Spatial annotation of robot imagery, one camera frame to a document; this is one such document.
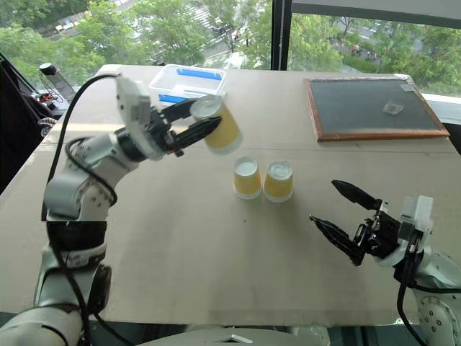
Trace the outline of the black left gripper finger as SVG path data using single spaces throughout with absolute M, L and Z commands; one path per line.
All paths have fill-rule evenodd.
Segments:
M 191 107 L 197 101 L 197 98 L 186 99 L 174 105 L 163 108 L 161 114 L 169 122 L 174 123 L 177 120 L 191 117 Z
M 221 116 L 209 117 L 190 125 L 180 133 L 174 133 L 172 135 L 174 148 L 186 148 L 201 141 L 214 132 L 220 122 Z

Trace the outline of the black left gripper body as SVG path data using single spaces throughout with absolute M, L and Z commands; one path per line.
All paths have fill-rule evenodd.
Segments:
M 182 148 L 174 148 L 172 123 L 169 123 L 161 114 L 160 109 L 151 107 L 148 124 L 145 126 L 148 140 L 148 158 L 162 158 L 167 154 L 184 155 Z

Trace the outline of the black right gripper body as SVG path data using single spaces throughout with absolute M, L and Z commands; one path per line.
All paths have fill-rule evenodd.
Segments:
M 354 242 L 366 254 L 379 259 L 389 256 L 398 246 L 400 222 L 388 215 L 389 203 L 381 201 L 371 218 L 359 224 Z

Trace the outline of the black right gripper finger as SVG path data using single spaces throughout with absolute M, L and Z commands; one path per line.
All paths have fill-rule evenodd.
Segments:
M 362 264 L 364 259 L 363 250 L 349 238 L 349 235 L 345 231 L 330 221 L 317 218 L 313 215 L 309 215 L 309 219 L 314 222 L 316 227 L 331 244 L 349 257 L 353 265 L 358 267 Z
M 350 202 L 359 204 L 366 210 L 380 209 L 382 200 L 374 198 L 359 187 L 337 179 L 333 179 L 331 183 L 336 188 L 336 190 Z

